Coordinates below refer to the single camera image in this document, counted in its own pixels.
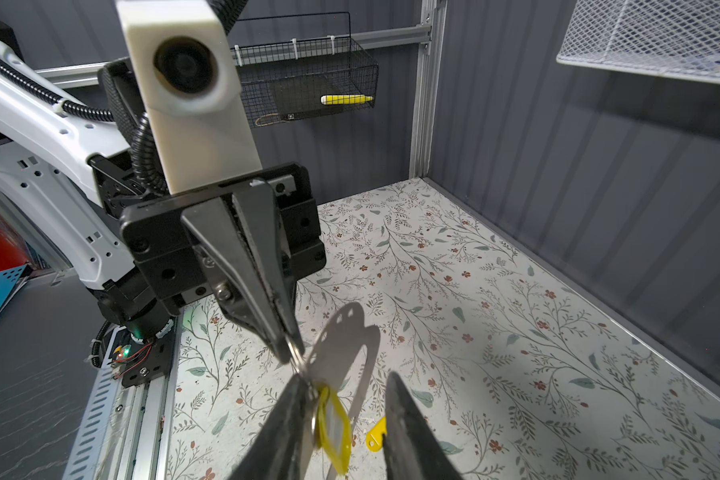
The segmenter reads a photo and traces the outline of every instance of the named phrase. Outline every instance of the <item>black wire basket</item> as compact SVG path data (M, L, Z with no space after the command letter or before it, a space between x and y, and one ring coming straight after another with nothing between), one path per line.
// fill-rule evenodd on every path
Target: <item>black wire basket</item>
M349 14L339 13L347 15L348 25ZM372 108L378 63L350 34L351 29L341 36L236 45L232 56L238 66L242 104L250 127Z

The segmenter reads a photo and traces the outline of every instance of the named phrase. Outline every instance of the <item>gray table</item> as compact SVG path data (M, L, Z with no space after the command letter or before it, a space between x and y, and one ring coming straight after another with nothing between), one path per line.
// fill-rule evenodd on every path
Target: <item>gray table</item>
M30 280L0 314L0 478L61 477L96 370L104 319L76 276Z

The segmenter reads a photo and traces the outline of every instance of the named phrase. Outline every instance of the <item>metal key ring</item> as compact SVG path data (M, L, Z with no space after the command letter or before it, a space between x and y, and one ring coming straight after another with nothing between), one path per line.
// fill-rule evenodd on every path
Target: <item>metal key ring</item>
M298 348L296 348L296 345L294 344L293 339L291 339L291 337L288 335L286 335L286 343L288 344L288 350L291 351L291 363L293 363L293 367L296 369L296 373L299 374L301 377L306 378L306 375L307 375L306 360L304 360L304 357L298 351Z

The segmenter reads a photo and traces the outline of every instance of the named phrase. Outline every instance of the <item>red wire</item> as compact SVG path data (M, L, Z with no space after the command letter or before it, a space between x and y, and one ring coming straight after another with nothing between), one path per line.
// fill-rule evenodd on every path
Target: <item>red wire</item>
M119 374L118 376L116 376L116 377L115 377L116 380L119 379L119 378L121 378L123 375L125 375L125 374L128 373L128 372L130 372L131 370L135 369L136 367L138 367L144 360L146 360L146 358L147 358L148 356L150 356L150 352L152 351L152 344L150 343L149 345L147 345L147 347L149 347L149 348L147 349L146 354L144 355L144 358L142 358L141 360L139 360L138 362L136 362L136 364L135 364L134 366L132 366L131 368L129 368L128 370L125 370L124 372L122 372L121 374Z
M135 358L136 358L140 353L142 353L142 352L144 351L144 349L147 348L148 346L149 346L149 344L144 345L144 346L141 347L141 349L140 349L138 352L136 352L135 354L133 354L133 355L131 355L131 356L128 356L128 357L126 357L126 358L124 358L124 359L122 359L122 360L114 360L114 362L115 362L115 363L128 363L128 362L130 362L131 360L135 359Z

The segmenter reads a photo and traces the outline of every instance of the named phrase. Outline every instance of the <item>white mesh basket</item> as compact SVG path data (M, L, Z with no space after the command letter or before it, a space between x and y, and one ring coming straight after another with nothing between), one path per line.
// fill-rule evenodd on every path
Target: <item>white mesh basket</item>
M720 83L720 0L578 0L557 61Z

